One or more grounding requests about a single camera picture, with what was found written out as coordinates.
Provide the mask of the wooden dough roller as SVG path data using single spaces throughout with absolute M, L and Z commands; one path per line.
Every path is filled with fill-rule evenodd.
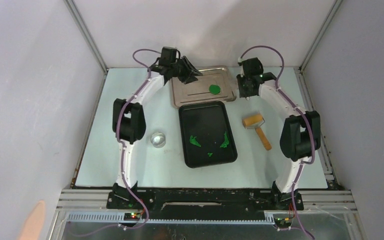
M 265 123 L 265 119 L 260 113 L 245 117 L 242 119 L 241 122 L 245 129 L 255 130 L 259 140 L 261 141 L 266 151 L 270 151 L 272 149 L 271 143 L 269 142 L 263 129 L 261 128 L 261 126 Z

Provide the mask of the black plastic tray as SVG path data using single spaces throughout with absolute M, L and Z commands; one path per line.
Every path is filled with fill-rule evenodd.
M 186 104 L 178 109 L 180 133 L 185 164 L 192 169 L 233 163 L 238 152 L 225 104 L 210 101 Z M 227 132 L 229 145 L 220 148 Z M 197 136 L 201 147 L 190 144 L 190 136 Z

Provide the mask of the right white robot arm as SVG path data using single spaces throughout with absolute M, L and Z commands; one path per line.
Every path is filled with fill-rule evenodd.
M 278 77 L 264 71 L 258 58 L 238 58 L 238 65 L 241 67 L 236 77 L 240 98 L 260 97 L 283 120 L 279 145 L 289 161 L 274 181 L 275 192 L 270 201 L 275 208 L 284 209 L 291 202 L 290 194 L 298 188 L 304 166 L 315 161 L 321 144 L 321 118 L 317 111 L 308 111 L 296 104 L 282 90 Z

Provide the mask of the green dough piece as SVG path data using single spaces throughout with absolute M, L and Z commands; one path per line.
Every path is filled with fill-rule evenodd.
M 216 84 L 211 84 L 208 88 L 208 91 L 212 94 L 212 95 L 218 95 L 221 93 L 221 87 L 219 85 L 216 85 Z

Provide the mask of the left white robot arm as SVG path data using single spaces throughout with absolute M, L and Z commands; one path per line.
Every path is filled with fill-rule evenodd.
M 177 78 L 187 85 L 197 81 L 202 73 L 175 47 L 164 46 L 153 64 L 146 66 L 147 77 L 138 89 L 126 99 L 113 102 L 112 128 L 119 145 L 120 164 L 114 193 L 125 208 L 138 202 L 135 166 L 132 162 L 135 142 L 146 133 L 144 104 L 162 89 L 168 81 Z

